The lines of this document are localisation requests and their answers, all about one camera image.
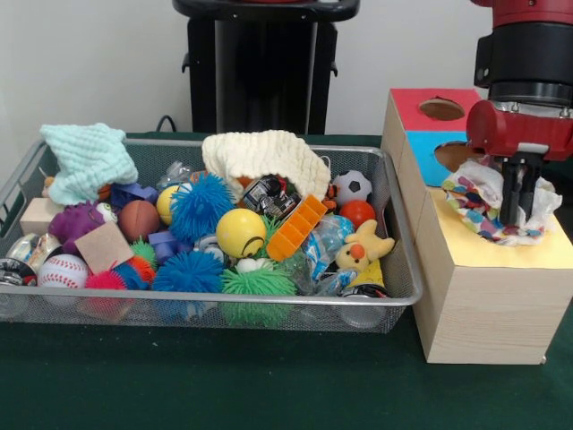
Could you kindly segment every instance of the metal basket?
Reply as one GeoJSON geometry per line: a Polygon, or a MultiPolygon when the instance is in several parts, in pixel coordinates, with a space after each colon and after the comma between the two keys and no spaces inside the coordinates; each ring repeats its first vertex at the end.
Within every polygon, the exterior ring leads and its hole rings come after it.
{"type": "MultiPolygon", "coordinates": [[[[200,142],[128,140],[126,147],[139,169],[141,185],[156,184],[174,160],[197,170],[203,168],[200,142]]],[[[392,298],[242,296],[0,284],[0,319],[23,323],[389,332],[406,306],[415,303],[423,290],[392,161],[372,148],[312,149],[329,158],[333,176],[356,169],[372,181],[378,234],[390,235],[397,241],[394,250],[381,260],[385,286],[392,298]],[[174,317],[174,308],[179,315],[187,310],[187,317],[174,317]]],[[[41,193],[44,177],[40,169],[49,175],[57,171],[56,157],[43,142],[30,149],[0,192],[4,219],[11,223],[4,225],[0,237],[1,255],[22,236],[18,221],[30,199],[41,193]]]]}

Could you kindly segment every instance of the purple toy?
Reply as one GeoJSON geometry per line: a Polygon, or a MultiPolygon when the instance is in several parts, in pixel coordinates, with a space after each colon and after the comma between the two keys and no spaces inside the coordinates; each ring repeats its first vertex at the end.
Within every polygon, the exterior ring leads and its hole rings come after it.
{"type": "Polygon", "coordinates": [[[148,236],[148,239],[150,241],[150,245],[153,246],[155,258],[159,265],[162,265],[175,254],[192,251],[191,246],[180,243],[173,237],[170,231],[152,233],[148,236]]]}
{"type": "Polygon", "coordinates": [[[47,228],[48,233],[57,237],[65,254],[78,255],[76,239],[87,235],[91,230],[103,226],[106,222],[117,222],[117,216],[107,203],[80,203],[66,206],[58,213],[47,228]]]}
{"type": "Polygon", "coordinates": [[[150,186],[146,186],[145,188],[139,184],[113,184],[111,186],[111,204],[120,209],[134,200],[144,200],[155,204],[158,200],[158,196],[158,191],[150,186]]]}

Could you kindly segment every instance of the yellow ball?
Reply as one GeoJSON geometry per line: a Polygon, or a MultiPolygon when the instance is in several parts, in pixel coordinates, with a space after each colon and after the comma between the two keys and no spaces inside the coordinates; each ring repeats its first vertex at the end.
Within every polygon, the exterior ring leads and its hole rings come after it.
{"type": "Polygon", "coordinates": [[[265,245],[267,228],[261,217],[248,209],[233,209],[217,224],[217,242],[235,258],[253,257],[265,245]]]}
{"type": "Polygon", "coordinates": [[[171,185],[161,192],[156,203],[159,217],[168,226],[171,225],[171,198],[179,189],[179,185],[171,185]]]}

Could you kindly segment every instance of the black stand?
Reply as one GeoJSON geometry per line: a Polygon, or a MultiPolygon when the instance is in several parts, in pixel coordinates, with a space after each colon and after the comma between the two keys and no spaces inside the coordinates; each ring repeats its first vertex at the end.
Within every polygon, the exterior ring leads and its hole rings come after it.
{"type": "Polygon", "coordinates": [[[360,0],[173,0],[189,16],[193,130],[324,134],[337,30],[360,0]]]}

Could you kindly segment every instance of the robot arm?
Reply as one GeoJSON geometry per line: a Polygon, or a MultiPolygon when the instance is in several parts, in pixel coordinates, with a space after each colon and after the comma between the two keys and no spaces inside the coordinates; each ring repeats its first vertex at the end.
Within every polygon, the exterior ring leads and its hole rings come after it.
{"type": "Polygon", "coordinates": [[[480,39],[475,85],[489,90],[467,120],[469,144],[503,162],[500,220],[529,218],[545,161],[573,154],[573,2],[471,0],[493,11],[480,39]]]}

